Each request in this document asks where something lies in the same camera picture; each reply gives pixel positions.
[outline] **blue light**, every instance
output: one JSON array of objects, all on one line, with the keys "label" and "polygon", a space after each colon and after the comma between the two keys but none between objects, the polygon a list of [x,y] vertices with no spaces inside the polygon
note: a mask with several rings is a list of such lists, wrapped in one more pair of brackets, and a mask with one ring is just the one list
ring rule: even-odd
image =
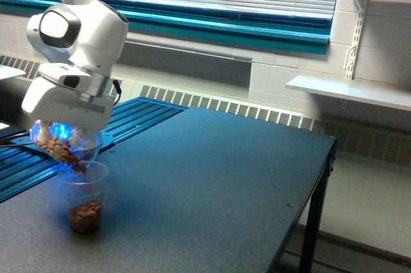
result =
[{"label": "blue light", "polygon": [[51,134],[56,135],[58,139],[69,139],[71,137],[72,128],[68,124],[54,123],[51,126]]}]

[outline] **windowsill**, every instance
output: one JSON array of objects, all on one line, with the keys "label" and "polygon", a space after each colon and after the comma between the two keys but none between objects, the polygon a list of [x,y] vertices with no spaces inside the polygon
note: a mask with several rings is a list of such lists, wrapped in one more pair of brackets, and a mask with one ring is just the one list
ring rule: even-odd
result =
[{"label": "windowsill", "polygon": [[[0,0],[0,10],[33,15],[54,4],[55,1],[48,0]],[[239,48],[251,46],[270,51],[279,49],[321,55],[326,53],[329,44],[329,32],[323,29],[256,24],[115,4],[113,7],[128,18],[131,29],[152,35],[217,42]]]}]

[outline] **clear bowl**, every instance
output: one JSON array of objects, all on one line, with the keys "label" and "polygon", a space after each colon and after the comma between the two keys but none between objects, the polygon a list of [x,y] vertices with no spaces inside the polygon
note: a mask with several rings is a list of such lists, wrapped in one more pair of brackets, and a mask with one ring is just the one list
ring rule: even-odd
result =
[{"label": "clear bowl", "polygon": [[59,163],[83,173],[96,159],[102,144],[100,131],[41,120],[30,129],[30,139]]},{"label": "clear bowl", "polygon": [[109,168],[93,163],[86,174],[62,167],[61,178],[66,193],[67,216],[72,229],[79,233],[100,228],[101,210]]}]

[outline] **clear plastic cup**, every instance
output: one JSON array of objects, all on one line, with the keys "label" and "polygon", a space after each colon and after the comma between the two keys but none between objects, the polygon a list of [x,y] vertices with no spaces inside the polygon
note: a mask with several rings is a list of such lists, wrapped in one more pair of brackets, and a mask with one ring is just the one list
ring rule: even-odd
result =
[{"label": "clear plastic cup", "polygon": [[108,174],[109,168],[101,163],[91,164],[85,174],[62,168],[68,219],[75,231],[86,233],[100,228]]}]

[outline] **metal wall rail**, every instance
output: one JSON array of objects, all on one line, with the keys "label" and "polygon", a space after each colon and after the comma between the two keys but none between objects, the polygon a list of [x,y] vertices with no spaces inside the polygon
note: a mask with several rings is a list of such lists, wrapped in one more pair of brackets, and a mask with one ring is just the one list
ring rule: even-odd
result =
[{"label": "metal wall rail", "polygon": [[[114,108],[104,132],[112,135],[116,145],[184,109],[187,107],[134,98]],[[45,154],[27,148],[0,148],[0,203],[54,176],[59,168],[60,165]]]}]

